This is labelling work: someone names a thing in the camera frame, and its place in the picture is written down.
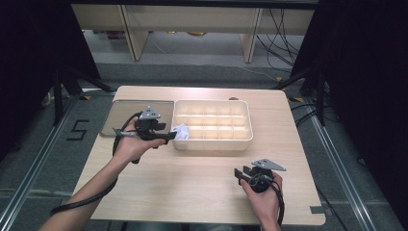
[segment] wooden table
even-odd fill
[[[125,168],[92,218],[257,224],[234,168],[251,167],[252,161],[268,158],[287,169],[278,172],[284,179],[283,223],[324,224],[324,214],[311,212],[311,207],[321,204],[283,91],[126,86],[118,89],[114,100],[230,97],[248,104],[254,138],[245,151],[179,151],[171,142],[150,149],[138,165]],[[75,191],[109,162],[113,142],[114,138],[96,138]]]

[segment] hand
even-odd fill
[[[273,184],[275,184],[277,189],[281,189],[282,192],[282,177],[276,172],[273,172],[272,176],[273,180],[276,182]],[[265,192],[256,193],[244,180],[241,180],[241,185],[248,197],[249,203],[251,204],[252,211],[261,222],[263,231],[280,230],[277,223],[279,201],[276,192],[269,187]]]
[[[135,123],[138,119],[132,119],[124,131],[135,131]],[[145,151],[152,147],[158,147],[165,143],[163,139],[155,139],[153,141],[144,141],[140,137],[123,137],[117,145],[114,157],[120,158],[125,164],[129,164],[132,161],[139,159]]]

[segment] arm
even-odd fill
[[[135,120],[130,121],[125,131],[134,130],[135,122]],[[66,203],[77,202],[101,193],[113,183],[119,173],[130,162],[139,159],[149,148],[157,147],[164,143],[164,140],[143,141],[139,137],[122,138],[112,159],[81,190],[69,198]],[[49,218],[39,230],[82,230],[99,205],[99,202],[100,200],[79,208],[57,213]]]
[[[273,180],[282,189],[282,177],[273,172]],[[260,221],[263,231],[280,231],[277,217],[279,214],[279,201],[276,192],[269,187],[265,192],[256,193],[252,191],[246,181],[241,180],[241,185],[246,195],[248,196],[251,209]]]

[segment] desk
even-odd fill
[[[226,100],[248,104],[254,138],[243,152],[179,151],[172,143],[148,150],[120,174],[93,219],[257,224],[234,168],[269,158],[286,167],[284,224],[322,225],[320,207],[293,116],[280,90],[121,87],[114,100]],[[75,191],[112,158],[114,138],[98,136]]]

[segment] storage box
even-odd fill
[[[248,105],[241,100],[179,100],[171,129],[189,127],[187,140],[172,141],[179,150],[245,150],[253,133]]]

